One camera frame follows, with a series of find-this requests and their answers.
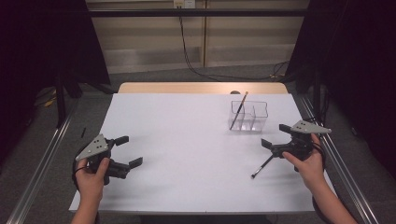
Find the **wall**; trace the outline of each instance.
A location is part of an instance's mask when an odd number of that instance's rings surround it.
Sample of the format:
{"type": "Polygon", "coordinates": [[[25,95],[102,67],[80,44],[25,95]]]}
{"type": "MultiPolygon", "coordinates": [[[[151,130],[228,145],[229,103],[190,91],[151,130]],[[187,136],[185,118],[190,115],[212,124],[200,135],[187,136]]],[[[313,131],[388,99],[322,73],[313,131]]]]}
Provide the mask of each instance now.
{"type": "MultiPolygon", "coordinates": [[[[308,0],[197,0],[197,8],[306,8],[308,0]]],[[[88,0],[95,8],[172,8],[173,1],[88,0]]],[[[185,68],[178,18],[92,18],[110,74],[185,68]]],[[[290,59],[303,18],[183,18],[192,66],[290,59]]]]}

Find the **metal rail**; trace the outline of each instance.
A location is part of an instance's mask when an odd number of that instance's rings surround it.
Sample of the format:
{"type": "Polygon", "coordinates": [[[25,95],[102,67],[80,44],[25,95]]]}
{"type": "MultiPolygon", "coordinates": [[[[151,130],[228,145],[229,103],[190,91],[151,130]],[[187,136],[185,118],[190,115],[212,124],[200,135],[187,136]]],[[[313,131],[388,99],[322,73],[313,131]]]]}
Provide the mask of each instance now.
{"type": "Polygon", "coordinates": [[[74,114],[77,104],[78,104],[78,100],[76,100],[72,104],[69,114],[64,120],[62,126],[55,130],[55,133],[52,136],[52,139],[44,153],[43,158],[41,159],[40,163],[35,169],[35,173],[33,174],[33,177],[30,179],[30,182],[27,185],[25,191],[18,200],[17,205],[15,206],[14,210],[11,213],[11,216],[7,221],[7,224],[22,224],[23,221],[25,220],[27,213],[29,212],[29,209],[33,204],[33,201],[35,200],[35,196],[37,195],[41,187],[41,184],[43,183],[46,177],[46,174],[56,154],[56,151],[59,145],[61,144],[62,139],[64,138],[64,134],[67,131],[71,116],[74,114]]]}
{"type": "Polygon", "coordinates": [[[214,9],[214,8],[183,8],[183,9],[90,9],[82,10],[50,10],[37,12],[37,16],[55,17],[305,17],[328,16],[335,14],[331,10],[308,9],[214,9]]]}
{"type": "MultiPolygon", "coordinates": [[[[309,101],[308,97],[304,96],[301,98],[301,100],[304,109],[306,110],[308,115],[313,118],[314,117],[313,106],[309,101]]],[[[334,163],[335,169],[340,175],[353,203],[355,204],[356,208],[361,214],[364,223],[367,224],[378,223],[378,220],[376,219],[370,204],[368,203],[364,194],[361,192],[361,189],[359,188],[355,179],[352,177],[351,173],[347,169],[346,164],[344,163],[341,155],[338,153],[337,148],[332,142],[332,139],[327,133],[322,135],[321,142],[326,150],[327,155],[330,156],[332,163],[334,163]]]]}

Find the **finger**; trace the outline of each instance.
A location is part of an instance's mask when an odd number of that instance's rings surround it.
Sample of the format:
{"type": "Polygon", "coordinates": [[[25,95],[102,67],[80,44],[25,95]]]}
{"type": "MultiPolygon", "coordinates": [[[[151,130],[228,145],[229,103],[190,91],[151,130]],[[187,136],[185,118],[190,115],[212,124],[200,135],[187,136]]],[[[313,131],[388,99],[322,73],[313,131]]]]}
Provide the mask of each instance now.
{"type": "Polygon", "coordinates": [[[81,161],[78,162],[77,168],[85,167],[87,166],[87,163],[88,163],[87,159],[82,159],[81,161]]]}
{"type": "Polygon", "coordinates": [[[318,139],[318,137],[317,137],[314,133],[311,133],[311,138],[312,138],[312,141],[313,141],[315,144],[320,145],[320,140],[318,139]]]}
{"type": "Polygon", "coordinates": [[[316,148],[312,149],[311,154],[319,154],[319,155],[321,155],[320,152],[316,148]]]}
{"type": "Polygon", "coordinates": [[[282,156],[288,160],[291,164],[293,164],[295,167],[299,168],[300,164],[302,164],[303,162],[300,161],[299,159],[297,159],[296,157],[294,157],[293,155],[291,155],[289,152],[283,152],[282,156]]]}
{"type": "Polygon", "coordinates": [[[100,178],[103,178],[105,176],[108,164],[110,162],[109,158],[103,158],[102,161],[100,162],[99,168],[96,171],[96,175],[100,178]]]}

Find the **wooden table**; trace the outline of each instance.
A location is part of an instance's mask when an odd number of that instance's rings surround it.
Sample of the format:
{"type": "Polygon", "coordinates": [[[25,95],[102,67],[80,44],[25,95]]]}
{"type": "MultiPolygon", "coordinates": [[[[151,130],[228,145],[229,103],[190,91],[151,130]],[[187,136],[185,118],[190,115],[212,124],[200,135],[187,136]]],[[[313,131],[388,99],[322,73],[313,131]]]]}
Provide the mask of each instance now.
{"type": "Polygon", "coordinates": [[[125,82],[119,93],[217,93],[228,94],[239,91],[244,94],[288,93],[282,83],[277,82],[125,82]]]}

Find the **black curtain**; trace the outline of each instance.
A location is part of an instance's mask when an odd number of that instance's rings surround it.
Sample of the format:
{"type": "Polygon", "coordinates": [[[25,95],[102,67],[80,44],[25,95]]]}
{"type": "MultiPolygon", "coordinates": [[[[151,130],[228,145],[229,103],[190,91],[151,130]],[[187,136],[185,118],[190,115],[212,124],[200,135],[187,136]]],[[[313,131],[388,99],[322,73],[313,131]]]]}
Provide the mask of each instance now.
{"type": "Polygon", "coordinates": [[[309,9],[327,8],[334,14],[304,19],[287,76],[295,76],[298,91],[304,92],[319,71],[321,82],[373,155],[396,177],[394,3],[330,2],[310,1],[309,9]]]}
{"type": "Polygon", "coordinates": [[[68,84],[110,81],[84,0],[6,0],[0,8],[2,162],[33,117],[37,93],[57,75],[68,84]]]}

